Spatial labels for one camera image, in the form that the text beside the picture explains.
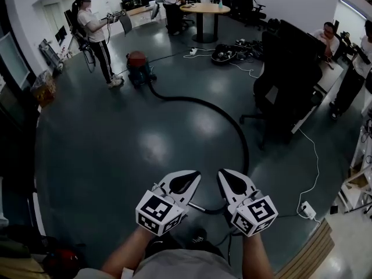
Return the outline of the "person's right forearm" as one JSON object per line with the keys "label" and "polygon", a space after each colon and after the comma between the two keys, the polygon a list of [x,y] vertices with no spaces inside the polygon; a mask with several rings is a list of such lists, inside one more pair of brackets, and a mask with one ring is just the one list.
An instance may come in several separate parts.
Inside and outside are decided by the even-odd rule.
{"label": "person's right forearm", "polygon": [[274,279],[260,234],[243,237],[242,278]]}

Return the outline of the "stacked wooden boards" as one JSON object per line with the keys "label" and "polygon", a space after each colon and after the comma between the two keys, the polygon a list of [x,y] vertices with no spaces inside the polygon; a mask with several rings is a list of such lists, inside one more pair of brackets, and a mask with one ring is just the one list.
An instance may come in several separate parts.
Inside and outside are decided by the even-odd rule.
{"label": "stacked wooden boards", "polygon": [[275,279],[309,279],[334,248],[332,229],[324,219],[306,245],[276,275]]}

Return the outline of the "round wooden table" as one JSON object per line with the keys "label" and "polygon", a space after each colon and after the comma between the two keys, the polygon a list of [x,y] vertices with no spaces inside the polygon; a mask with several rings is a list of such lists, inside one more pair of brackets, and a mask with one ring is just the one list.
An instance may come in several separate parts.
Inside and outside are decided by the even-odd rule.
{"label": "round wooden table", "polygon": [[[201,44],[209,44],[218,40],[219,30],[219,15],[225,15],[230,12],[228,6],[215,3],[195,3],[180,6],[183,12],[196,14],[196,34],[192,36],[192,40]],[[214,15],[213,33],[205,33],[203,31],[203,15]]]}

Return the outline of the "white office desk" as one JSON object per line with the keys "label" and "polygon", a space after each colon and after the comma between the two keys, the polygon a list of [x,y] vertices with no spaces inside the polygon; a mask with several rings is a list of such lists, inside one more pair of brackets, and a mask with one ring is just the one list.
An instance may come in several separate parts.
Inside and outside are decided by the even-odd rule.
{"label": "white office desk", "polygon": [[331,88],[334,86],[335,82],[337,81],[338,77],[343,72],[343,68],[337,64],[336,62],[321,62],[319,64],[322,78],[318,81],[318,83],[313,87],[313,95],[311,99],[311,107],[306,112],[306,115],[303,119],[299,120],[291,130],[292,134],[295,134],[302,124],[306,121],[306,119],[312,114],[312,112],[320,106],[323,99],[329,93]]}

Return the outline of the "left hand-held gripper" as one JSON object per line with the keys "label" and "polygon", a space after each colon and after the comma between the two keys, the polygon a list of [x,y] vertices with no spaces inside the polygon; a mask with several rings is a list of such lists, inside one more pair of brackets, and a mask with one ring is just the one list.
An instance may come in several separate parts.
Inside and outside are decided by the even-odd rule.
{"label": "left hand-held gripper", "polygon": [[153,190],[147,190],[135,209],[136,223],[160,237],[179,225],[187,214],[187,205],[201,181],[196,170],[166,175]]}

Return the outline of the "person's left forearm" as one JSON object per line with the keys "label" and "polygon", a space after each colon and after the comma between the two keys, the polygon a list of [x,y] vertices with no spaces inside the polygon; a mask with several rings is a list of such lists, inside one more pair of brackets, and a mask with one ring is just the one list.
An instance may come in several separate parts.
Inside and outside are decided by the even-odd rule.
{"label": "person's left forearm", "polygon": [[143,227],[133,233],[106,260],[101,270],[120,279],[124,269],[135,271],[144,257],[146,247],[155,236]]}

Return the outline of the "grey utility cart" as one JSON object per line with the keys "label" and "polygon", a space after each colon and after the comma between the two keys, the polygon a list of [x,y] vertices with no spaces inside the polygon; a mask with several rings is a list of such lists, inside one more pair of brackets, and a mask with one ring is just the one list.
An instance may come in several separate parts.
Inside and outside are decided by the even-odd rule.
{"label": "grey utility cart", "polygon": [[61,73],[63,70],[63,62],[51,47],[50,42],[43,39],[38,47],[47,65],[52,69],[52,71],[58,71]]}

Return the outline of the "red teal vacuum cleaner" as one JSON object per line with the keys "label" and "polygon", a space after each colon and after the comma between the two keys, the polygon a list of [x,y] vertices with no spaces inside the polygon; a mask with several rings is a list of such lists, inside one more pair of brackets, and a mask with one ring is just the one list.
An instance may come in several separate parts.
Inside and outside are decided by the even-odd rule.
{"label": "red teal vacuum cleaner", "polygon": [[157,76],[152,72],[152,67],[150,67],[148,59],[143,52],[130,52],[126,58],[128,78],[135,88],[157,80]]}

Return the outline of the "person's black trousers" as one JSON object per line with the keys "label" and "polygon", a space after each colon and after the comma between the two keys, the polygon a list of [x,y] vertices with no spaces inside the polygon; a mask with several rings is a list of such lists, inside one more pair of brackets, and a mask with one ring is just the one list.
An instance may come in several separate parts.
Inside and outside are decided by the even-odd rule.
{"label": "person's black trousers", "polygon": [[[186,246],[182,246],[180,243],[178,243],[172,236],[168,236],[166,238],[157,237],[157,238],[154,238],[149,243],[149,245],[146,247],[145,258],[148,258],[161,251],[179,250],[179,249],[186,250],[187,248]],[[214,253],[215,255],[218,255],[224,258],[224,255],[222,254],[220,249],[212,245],[209,241],[208,241],[207,247],[199,251],[206,251],[206,252]]]}

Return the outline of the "yellow patterned bag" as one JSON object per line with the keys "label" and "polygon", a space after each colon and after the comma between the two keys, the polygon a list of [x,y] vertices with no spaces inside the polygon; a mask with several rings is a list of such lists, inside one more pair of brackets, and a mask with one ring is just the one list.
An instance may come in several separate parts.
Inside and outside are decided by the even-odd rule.
{"label": "yellow patterned bag", "polygon": [[36,78],[31,93],[40,107],[44,108],[55,99],[56,85],[52,74],[45,70]]}

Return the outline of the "wooden rectangular table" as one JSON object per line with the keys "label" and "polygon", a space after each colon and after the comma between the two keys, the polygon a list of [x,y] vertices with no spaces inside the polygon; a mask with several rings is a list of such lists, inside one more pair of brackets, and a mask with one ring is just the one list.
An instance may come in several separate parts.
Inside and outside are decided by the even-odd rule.
{"label": "wooden rectangular table", "polygon": [[142,6],[129,10],[127,14],[131,20],[132,27],[139,27],[141,25],[159,20],[161,18],[160,13],[158,13],[158,15],[152,19],[154,8],[154,6]]}

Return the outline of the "black open equipment case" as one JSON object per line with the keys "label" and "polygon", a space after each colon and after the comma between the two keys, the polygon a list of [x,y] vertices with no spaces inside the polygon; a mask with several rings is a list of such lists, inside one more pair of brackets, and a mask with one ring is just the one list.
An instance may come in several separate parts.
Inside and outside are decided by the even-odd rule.
{"label": "black open equipment case", "polygon": [[241,38],[240,40],[235,41],[235,49],[239,56],[246,58],[254,58],[257,60],[263,61],[263,44],[261,41],[253,40],[253,41],[246,41],[245,39]]}
{"label": "black open equipment case", "polygon": [[234,45],[218,44],[212,55],[212,63],[218,66],[226,65],[236,59],[237,51]]}

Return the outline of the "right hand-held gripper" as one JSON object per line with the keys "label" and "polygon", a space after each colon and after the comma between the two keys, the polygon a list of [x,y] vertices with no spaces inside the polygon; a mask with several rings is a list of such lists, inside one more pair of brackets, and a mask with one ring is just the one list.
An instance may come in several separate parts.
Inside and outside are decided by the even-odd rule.
{"label": "right hand-held gripper", "polygon": [[231,215],[228,224],[244,236],[251,237],[269,228],[278,216],[270,197],[256,189],[248,176],[235,170],[220,169],[217,182]]}

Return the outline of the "person's right shoe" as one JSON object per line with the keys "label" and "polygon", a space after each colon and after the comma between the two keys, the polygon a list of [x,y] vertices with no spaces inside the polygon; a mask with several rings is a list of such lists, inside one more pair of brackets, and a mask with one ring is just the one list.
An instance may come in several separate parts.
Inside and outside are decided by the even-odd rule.
{"label": "person's right shoe", "polygon": [[193,249],[193,250],[203,250],[207,247],[208,241],[207,241],[207,232],[204,228],[197,228],[192,237],[191,240],[186,244],[187,249]]}

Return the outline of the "black mesh office chair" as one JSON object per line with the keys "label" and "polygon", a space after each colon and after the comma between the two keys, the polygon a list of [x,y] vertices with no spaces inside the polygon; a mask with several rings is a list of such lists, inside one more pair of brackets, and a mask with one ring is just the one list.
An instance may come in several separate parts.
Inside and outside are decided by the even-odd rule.
{"label": "black mesh office chair", "polygon": [[289,22],[281,20],[275,33],[263,32],[262,44],[263,71],[253,85],[259,113],[239,118],[241,124],[245,119],[266,122],[260,149],[270,133],[291,139],[293,128],[321,103],[322,94],[315,85],[323,76],[320,43]]}

